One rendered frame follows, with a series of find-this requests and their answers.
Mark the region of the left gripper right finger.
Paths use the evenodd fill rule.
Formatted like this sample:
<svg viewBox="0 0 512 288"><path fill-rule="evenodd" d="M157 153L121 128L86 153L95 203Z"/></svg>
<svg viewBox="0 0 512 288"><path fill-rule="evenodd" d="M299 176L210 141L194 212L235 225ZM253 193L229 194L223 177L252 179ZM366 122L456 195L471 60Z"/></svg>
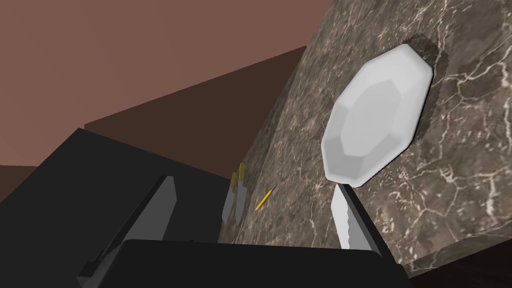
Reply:
<svg viewBox="0 0 512 288"><path fill-rule="evenodd" d="M350 185L336 184L331 212L342 249L374 251L393 262L390 249Z"/></svg>

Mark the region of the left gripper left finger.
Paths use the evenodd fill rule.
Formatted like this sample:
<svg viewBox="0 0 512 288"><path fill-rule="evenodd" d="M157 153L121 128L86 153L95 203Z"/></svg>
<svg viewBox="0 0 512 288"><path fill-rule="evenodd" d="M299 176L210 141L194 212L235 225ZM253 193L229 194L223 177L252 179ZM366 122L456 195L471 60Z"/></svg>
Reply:
<svg viewBox="0 0 512 288"><path fill-rule="evenodd" d="M174 177L160 176L114 235L100 258L104 260L126 240L163 240L176 202Z"/></svg>

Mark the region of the black cabinet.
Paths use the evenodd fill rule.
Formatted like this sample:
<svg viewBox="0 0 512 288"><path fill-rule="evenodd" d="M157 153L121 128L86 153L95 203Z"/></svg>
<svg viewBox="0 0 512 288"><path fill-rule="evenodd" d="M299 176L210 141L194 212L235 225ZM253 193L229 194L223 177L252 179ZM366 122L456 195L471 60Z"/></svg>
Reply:
<svg viewBox="0 0 512 288"><path fill-rule="evenodd" d="M0 203L0 288L80 288L158 181L177 201L163 239L217 242L230 180L78 129Z"/></svg>

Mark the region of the yellow pencil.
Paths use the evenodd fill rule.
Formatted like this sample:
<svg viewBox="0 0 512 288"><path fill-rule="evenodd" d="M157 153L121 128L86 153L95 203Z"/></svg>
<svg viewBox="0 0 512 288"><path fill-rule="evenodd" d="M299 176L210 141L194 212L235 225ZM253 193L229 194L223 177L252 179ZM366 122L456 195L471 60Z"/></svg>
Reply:
<svg viewBox="0 0 512 288"><path fill-rule="evenodd" d="M255 208L255 211L259 210L261 208L261 206L265 203L265 201L267 201L267 199L269 198L269 196L272 194L273 190L269 190L265 195L264 197L262 198L262 200L259 202L259 204L256 206Z"/></svg>

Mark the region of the white plate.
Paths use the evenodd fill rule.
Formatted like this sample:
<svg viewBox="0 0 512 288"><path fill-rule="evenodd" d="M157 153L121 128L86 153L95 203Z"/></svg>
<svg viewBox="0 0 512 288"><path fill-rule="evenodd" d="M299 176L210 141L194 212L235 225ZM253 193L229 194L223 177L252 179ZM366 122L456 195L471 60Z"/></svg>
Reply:
<svg viewBox="0 0 512 288"><path fill-rule="evenodd" d="M401 44L366 62L335 101L321 141L327 180L361 187L412 143L433 68Z"/></svg>

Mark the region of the yellow-handled knife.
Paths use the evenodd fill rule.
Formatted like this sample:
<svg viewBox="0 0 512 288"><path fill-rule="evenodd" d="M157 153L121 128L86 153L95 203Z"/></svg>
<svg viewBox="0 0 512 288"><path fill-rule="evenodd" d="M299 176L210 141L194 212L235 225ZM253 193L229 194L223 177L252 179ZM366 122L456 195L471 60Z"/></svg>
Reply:
<svg viewBox="0 0 512 288"><path fill-rule="evenodd" d="M245 169L246 164L243 162L239 165L239 171L238 171L238 186L237 186L237 195L236 195L236 210L235 210L235 219L236 224L239 225L243 213L244 213L244 206L245 206L245 200L247 197L247 187L245 187Z"/></svg>
<svg viewBox="0 0 512 288"><path fill-rule="evenodd" d="M231 175L228 192L226 194L226 199L225 199L225 203L223 205L223 210L222 210L222 214L221 214L223 224L227 224L229 215L230 215L230 212L231 212L234 200L235 200L234 187L236 184L236 180L237 180L237 173L233 172Z"/></svg>

